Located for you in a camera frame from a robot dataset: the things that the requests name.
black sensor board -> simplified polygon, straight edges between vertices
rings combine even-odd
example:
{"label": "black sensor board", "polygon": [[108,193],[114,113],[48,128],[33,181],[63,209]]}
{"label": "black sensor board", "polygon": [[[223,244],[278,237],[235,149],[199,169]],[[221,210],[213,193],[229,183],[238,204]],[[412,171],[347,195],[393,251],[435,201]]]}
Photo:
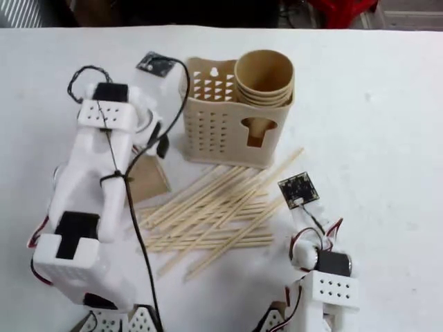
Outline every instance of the black sensor board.
{"label": "black sensor board", "polygon": [[278,186],[290,210],[298,207],[297,199],[302,198],[304,205],[320,198],[307,172],[280,181]]}

stack of paper cups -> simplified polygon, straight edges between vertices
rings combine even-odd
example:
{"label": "stack of paper cups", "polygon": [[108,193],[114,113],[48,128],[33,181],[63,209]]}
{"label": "stack of paper cups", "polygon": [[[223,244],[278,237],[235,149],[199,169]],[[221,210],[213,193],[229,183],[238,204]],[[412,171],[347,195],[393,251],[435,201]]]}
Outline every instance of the stack of paper cups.
{"label": "stack of paper cups", "polygon": [[[275,109],[290,103],[293,95],[294,69],[285,55],[274,50],[255,50],[238,59],[234,68],[239,102]],[[262,137],[271,125],[264,118],[251,119],[249,134]]]}

perforated container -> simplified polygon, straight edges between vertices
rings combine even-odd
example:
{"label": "perforated container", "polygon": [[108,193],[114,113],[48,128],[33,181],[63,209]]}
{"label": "perforated container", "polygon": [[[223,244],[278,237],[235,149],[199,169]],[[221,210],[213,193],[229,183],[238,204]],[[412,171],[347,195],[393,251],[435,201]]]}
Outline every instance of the perforated container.
{"label": "perforated container", "polygon": [[[191,87],[183,111],[185,157],[195,162],[266,168],[272,164],[293,95],[286,105],[273,109],[238,102],[234,79],[236,61],[188,59]],[[182,97],[185,91],[186,78],[183,77]],[[262,137],[257,136],[260,123],[266,127],[262,128],[262,131],[266,129],[264,136],[258,135]]]}

keyhole-shaped cutout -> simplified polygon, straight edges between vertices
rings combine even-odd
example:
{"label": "keyhole-shaped cutout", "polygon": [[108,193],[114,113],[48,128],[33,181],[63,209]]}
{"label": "keyhole-shaped cutout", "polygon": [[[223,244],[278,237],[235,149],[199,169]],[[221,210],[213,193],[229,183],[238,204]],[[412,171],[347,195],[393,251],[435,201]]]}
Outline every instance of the keyhole-shaped cutout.
{"label": "keyhole-shaped cutout", "polygon": [[213,67],[213,68],[210,70],[209,75],[211,75],[212,77],[217,77],[217,76],[219,75],[219,71],[217,70],[217,68]]}
{"label": "keyhole-shaped cutout", "polygon": [[277,122],[265,118],[245,118],[242,125],[249,128],[249,147],[262,147],[264,135],[268,130],[277,128]]}

circuit board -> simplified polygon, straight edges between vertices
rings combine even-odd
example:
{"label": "circuit board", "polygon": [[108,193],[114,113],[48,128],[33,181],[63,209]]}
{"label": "circuit board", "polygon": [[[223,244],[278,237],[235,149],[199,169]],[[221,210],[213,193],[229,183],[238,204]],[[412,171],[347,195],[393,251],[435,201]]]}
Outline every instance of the circuit board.
{"label": "circuit board", "polygon": [[303,205],[320,198],[307,172],[280,181],[278,186],[290,210],[298,207],[296,200],[300,198],[303,199]]}
{"label": "circuit board", "polygon": [[175,62],[169,60],[156,59],[151,61],[155,57],[162,57],[163,55],[150,51],[144,56],[144,58],[137,64],[136,68],[141,71],[146,71],[152,75],[159,77],[166,77],[166,75],[174,68]]}

